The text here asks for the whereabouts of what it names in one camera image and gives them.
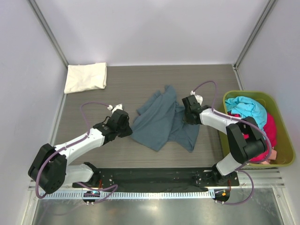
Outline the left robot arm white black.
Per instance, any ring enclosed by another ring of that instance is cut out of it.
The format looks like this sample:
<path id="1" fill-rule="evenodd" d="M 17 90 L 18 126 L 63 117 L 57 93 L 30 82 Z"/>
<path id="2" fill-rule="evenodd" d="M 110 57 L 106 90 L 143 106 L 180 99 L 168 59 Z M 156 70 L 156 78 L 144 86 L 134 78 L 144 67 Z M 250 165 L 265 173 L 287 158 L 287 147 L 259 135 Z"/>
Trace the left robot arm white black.
<path id="1" fill-rule="evenodd" d="M 129 115 L 116 109 L 106 122 L 94 125 L 88 132 L 63 144 L 52 146 L 44 144 L 31 164 L 28 175 L 35 181 L 36 195 L 41 198 L 39 189 L 46 195 L 56 192 L 61 186 L 78 184 L 82 187 L 95 187 L 100 183 L 100 170 L 91 163 L 71 165 L 83 154 L 99 148 L 116 137 L 132 134 Z"/>

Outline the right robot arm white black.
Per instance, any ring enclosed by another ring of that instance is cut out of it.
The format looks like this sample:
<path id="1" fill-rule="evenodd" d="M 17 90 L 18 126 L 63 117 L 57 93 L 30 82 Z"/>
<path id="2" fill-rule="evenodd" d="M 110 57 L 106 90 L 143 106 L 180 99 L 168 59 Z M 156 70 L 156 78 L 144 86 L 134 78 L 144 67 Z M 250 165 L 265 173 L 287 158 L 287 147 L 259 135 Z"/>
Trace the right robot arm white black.
<path id="1" fill-rule="evenodd" d="M 183 121 L 189 125 L 205 125 L 227 135 L 230 153 L 211 168 L 211 180 L 221 186 L 230 176 L 251 159 L 267 152 L 267 137 L 252 117 L 240 119 L 202 106 L 196 95 L 182 99 Z"/>

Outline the slate blue t shirt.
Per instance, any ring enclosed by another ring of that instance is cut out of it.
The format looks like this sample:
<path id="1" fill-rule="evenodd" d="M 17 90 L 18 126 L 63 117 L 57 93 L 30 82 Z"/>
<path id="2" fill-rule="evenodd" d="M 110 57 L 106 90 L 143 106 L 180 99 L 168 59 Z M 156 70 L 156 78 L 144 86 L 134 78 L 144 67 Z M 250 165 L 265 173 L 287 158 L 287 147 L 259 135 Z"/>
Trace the slate blue t shirt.
<path id="1" fill-rule="evenodd" d="M 160 151 L 167 142 L 176 142 L 188 152 L 193 152 L 199 134 L 199 125 L 183 122 L 185 107 L 177 101 L 173 86 L 156 91 L 137 110 L 131 129 L 131 138 L 154 151 Z"/>

